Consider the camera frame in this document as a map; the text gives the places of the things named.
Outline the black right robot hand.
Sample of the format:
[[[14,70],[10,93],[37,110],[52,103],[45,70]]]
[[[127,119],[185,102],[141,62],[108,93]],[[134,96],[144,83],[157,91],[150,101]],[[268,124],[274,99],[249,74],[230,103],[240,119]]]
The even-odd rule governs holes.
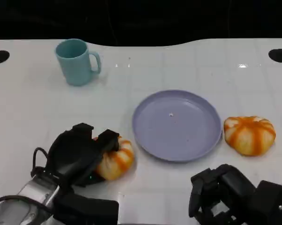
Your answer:
[[[188,214],[201,225],[244,225],[256,187],[235,167],[222,164],[191,177]]]

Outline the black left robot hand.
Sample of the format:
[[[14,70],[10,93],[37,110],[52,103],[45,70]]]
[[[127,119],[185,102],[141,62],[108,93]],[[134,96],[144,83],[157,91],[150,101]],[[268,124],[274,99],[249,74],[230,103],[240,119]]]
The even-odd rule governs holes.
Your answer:
[[[49,149],[45,171],[64,184],[79,187],[106,181],[96,169],[104,161],[105,153],[115,152],[119,147],[119,133],[107,129],[94,140],[93,129],[80,123],[61,133]]]

